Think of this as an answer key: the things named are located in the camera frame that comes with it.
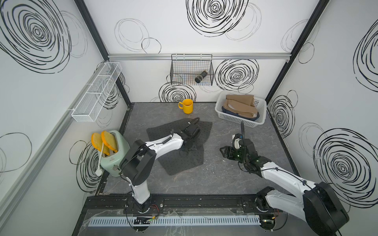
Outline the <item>dark perforated mat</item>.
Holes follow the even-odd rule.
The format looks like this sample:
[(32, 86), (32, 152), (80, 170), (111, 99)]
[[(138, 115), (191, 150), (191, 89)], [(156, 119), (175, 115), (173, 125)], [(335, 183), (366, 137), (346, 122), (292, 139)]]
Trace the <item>dark perforated mat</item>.
[[(168, 136), (174, 130), (182, 130), (189, 125), (192, 119), (184, 118), (146, 130), (149, 140), (157, 140)], [(168, 175), (173, 176), (180, 172), (200, 166), (204, 162), (204, 144), (210, 136), (212, 122), (199, 121), (200, 132), (189, 149), (173, 150), (157, 159)]]

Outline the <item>blue denim skirt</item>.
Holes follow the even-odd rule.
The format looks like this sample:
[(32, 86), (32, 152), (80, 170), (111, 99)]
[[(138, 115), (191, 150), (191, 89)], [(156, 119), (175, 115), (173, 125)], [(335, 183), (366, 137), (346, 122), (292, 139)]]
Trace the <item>blue denim skirt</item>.
[(225, 109), (224, 107), (222, 107), (221, 109), (222, 109), (223, 113), (233, 115), (233, 116), (236, 116), (236, 117), (239, 117), (239, 118), (243, 118), (243, 119), (246, 119), (246, 120), (249, 120), (249, 121), (256, 121), (260, 117), (259, 113), (257, 113), (257, 116), (255, 118), (249, 118), (249, 117), (246, 117), (246, 116), (243, 116), (243, 115), (239, 115), (237, 113), (233, 113), (232, 111), (229, 111), (229, 110)]

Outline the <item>tan brown skirt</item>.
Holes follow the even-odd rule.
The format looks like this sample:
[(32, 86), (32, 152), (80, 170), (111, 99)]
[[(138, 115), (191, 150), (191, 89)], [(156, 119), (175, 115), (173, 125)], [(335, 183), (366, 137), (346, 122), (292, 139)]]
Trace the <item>tan brown skirt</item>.
[(253, 95), (227, 95), (222, 107), (249, 118), (255, 118), (258, 113)]

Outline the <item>white perforated plastic basket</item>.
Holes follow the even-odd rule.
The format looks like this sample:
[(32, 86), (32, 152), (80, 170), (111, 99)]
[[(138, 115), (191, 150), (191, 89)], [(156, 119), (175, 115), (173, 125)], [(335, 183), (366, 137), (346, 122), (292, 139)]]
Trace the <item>white perforated plastic basket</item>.
[(251, 128), (254, 128), (258, 125), (264, 124), (265, 119), (266, 119), (267, 103), (263, 98), (259, 98), (259, 97), (256, 97), (256, 96), (254, 97), (254, 106), (258, 110), (259, 118), (255, 121), (250, 121), (250, 120), (247, 120), (247, 119), (244, 119), (244, 118), (241, 118), (241, 117), (237, 117), (237, 116), (234, 116), (234, 115), (224, 113), (222, 111), (221, 108), (222, 108), (223, 103), (226, 101), (227, 95), (241, 95), (241, 93), (237, 93), (237, 92), (234, 92), (234, 91), (228, 91), (228, 90), (223, 90), (220, 93), (218, 100), (216, 102), (216, 105), (215, 105), (215, 111), (218, 114), (218, 117), (220, 119), (230, 121), (230, 122), (234, 122), (234, 123), (237, 123), (237, 124), (244, 122), (245, 126), (248, 126), (248, 127), (251, 127)]

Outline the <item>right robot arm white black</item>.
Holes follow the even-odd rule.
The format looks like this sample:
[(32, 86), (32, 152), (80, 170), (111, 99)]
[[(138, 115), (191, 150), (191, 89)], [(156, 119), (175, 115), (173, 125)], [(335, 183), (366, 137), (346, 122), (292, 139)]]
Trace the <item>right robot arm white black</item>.
[(333, 188), (325, 183), (303, 179), (256, 151), (254, 143), (242, 134), (233, 136), (232, 145), (220, 148), (222, 156), (243, 165), (244, 171), (269, 180), (286, 191), (273, 187), (257, 193), (255, 206), (261, 212), (280, 209), (305, 221), (319, 236), (332, 236), (349, 222), (349, 215)]

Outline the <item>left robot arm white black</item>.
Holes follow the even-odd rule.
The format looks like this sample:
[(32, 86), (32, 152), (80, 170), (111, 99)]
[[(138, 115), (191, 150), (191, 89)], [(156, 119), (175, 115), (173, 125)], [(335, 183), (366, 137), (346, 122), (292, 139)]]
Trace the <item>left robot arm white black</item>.
[(147, 179), (156, 159), (175, 150), (190, 150), (199, 136), (200, 118), (188, 122), (182, 130), (172, 130), (163, 138), (144, 142), (136, 140), (119, 164), (120, 177), (129, 183), (132, 197), (141, 211), (145, 211), (150, 201)]

